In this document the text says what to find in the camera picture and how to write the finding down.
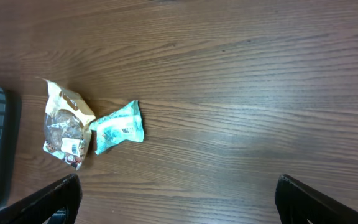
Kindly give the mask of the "teal white snack packet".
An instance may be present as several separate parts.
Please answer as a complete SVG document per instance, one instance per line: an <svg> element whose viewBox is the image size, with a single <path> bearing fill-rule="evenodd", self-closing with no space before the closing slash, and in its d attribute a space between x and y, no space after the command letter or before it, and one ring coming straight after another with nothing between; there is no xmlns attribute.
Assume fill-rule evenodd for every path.
<svg viewBox="0 0 358 224"><path fill-rule="evenodd" d="M143 142L145 133L139 101L133 100L110 115L93 121L89 128L96 131L97 155L125 140Z"/></svg>

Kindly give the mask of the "beige cookie snack bag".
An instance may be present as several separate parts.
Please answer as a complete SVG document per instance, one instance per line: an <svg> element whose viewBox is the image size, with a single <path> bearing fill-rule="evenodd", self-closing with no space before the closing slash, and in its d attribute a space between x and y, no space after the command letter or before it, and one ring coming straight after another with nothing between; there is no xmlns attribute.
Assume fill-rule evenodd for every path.
<svg viewBox="0 0 358 224"><path fill-rule="evenodd" d="M96 119L82 97L46 80L43 151L80 169L91 143L90 123Z"/></svg>

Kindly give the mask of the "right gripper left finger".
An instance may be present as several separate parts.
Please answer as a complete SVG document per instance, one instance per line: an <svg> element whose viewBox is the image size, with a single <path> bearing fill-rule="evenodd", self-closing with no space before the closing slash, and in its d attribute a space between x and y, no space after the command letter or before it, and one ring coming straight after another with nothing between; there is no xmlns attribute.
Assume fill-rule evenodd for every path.
<svg viewBox="0 0 358 224"><path fill-rule="evenodd" d="M82 199L77 174L69 174L0 210L0 224L74 223Z"/></svg>

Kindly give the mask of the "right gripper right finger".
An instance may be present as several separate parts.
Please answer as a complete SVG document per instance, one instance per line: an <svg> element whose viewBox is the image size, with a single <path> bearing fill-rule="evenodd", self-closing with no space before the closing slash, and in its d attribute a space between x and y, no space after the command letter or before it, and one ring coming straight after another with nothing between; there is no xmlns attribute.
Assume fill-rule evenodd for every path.
<svg viewBox="0 0 358 224"><path fill-rule="evenodd" d="M281 175L275 204L282 224L358 224L358 212L289 176Z"/></svg>

